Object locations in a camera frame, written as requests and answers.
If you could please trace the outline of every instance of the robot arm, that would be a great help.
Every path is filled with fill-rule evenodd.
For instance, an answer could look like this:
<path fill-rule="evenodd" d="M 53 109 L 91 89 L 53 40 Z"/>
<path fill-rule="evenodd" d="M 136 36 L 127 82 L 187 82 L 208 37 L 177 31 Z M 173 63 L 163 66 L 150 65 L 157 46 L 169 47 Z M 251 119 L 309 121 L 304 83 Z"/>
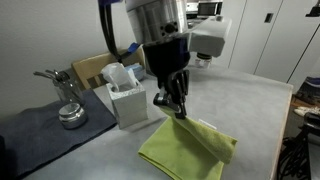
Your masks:
<path fill-rule="evenodd" d="M 99 0 L 100 16 L 104 16 L 101 5 L 108 6 L 106 4 L 109 3 L 110 6 L 111 1 L 117 0 Z M 184 103 L 188 94 L 189 71 L 183 68 L 189 62 L 189 51 L 220 56 L 231 24 L 225 18 L 219 21 L 210 18 L 188 30 L 185 8 L 185 0 L 126 0 L 127 14 L 137 43 L 143 44 L 150 70 L 158 80 L 160 92 L 153 102 L 173 110 L 179 119 L 184 119 L 187 114 Z M 112 50 L 119 57 L 113 46 L 114 40 L 109 44 L 111 49 L 107 41 L 110 52 Z"/>

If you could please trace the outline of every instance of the white box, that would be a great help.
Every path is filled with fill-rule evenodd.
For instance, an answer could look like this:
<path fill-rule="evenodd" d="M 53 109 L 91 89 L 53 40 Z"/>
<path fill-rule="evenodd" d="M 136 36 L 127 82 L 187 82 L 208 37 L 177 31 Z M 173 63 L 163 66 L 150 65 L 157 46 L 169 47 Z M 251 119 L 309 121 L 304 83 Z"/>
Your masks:
<path fill-rule="evenodd" d="M 140 83 L 136 88 L 123 92 L 113 92 L 110 83 L 107 89 L 120 129 L 148 119 L 146 90 Z"/>

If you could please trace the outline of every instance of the green cloth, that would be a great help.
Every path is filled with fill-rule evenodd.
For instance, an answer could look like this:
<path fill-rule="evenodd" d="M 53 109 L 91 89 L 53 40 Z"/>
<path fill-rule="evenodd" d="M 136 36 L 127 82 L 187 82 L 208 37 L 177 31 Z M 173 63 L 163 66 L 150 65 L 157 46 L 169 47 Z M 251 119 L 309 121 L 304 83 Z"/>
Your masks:
<path fill-rule="evenodd" d="M 168 119 L 142 145 L 139 155 L 173 179 L 220 179 L 237 140 L 190 118 Z"/>

